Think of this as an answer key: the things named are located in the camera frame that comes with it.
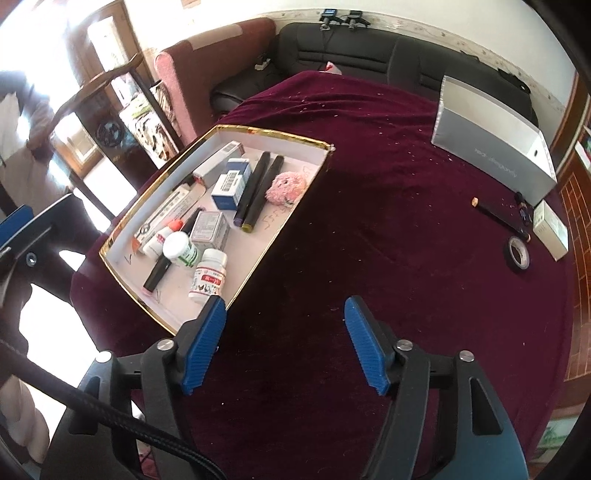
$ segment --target pink cap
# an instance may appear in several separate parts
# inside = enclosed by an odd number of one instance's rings
[[[178,232],[181,228],[183,228],[183,221],[180,218],[177,218],[168,224],[168,228],[170,228],[173,232]]]

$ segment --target table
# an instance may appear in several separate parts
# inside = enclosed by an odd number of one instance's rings
[[[427,352],[471,350],[533,453],[568,362],[573,256],[555,262],[534,237],[530,269],[509,270],[510,233],[470,201],[518,221],[512,193],[431,145],[436,110],[390,86],[304,72],[222,119],[336,147],[314,208],[267,281],[232,306],[204,386],[184,399],[197,447],[228,478],[359,478],[387,402],[342,322],[352,294]],[[556,192],[547,201],[564,219]],[[73,304],[99,349],[141,352],[166,333],[110,277],[99,247],[74,276]]]

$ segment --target pink plush toy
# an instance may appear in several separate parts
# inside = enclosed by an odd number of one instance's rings
[[[292,207],[304,194],[306,187],[306,178],[301,173],[286,171],[275,177],[265,197],[273,205]]]

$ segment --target sofa cushion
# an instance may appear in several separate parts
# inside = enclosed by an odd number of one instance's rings
[[[318,24],[292,23],[279,33],[272,59],[287,76],[323,70],[331,61],[345,75],[387,83],[388,64],[399,37],[370,28],[351,31],[335,25],[321,31]]]
[[[538,125],[529,94],[478,58],[411,37],[396,42],[388,67],[390,85],[438,101],[444,75],[488,93]]]
[[[264,70],[249,67],[214,88],[211,97],[212,108],[218,113],[230,112],[247,98],[267,90],[285,78],[287,77],[273,63],[267,65]]]

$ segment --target roll of black tape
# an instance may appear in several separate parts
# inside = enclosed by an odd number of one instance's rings
[[[507,265],[512,271],[521,273],[529,268],[530,253],[521,238],[516,236],[509,238],[509,241],[505,244],[504,254]]]

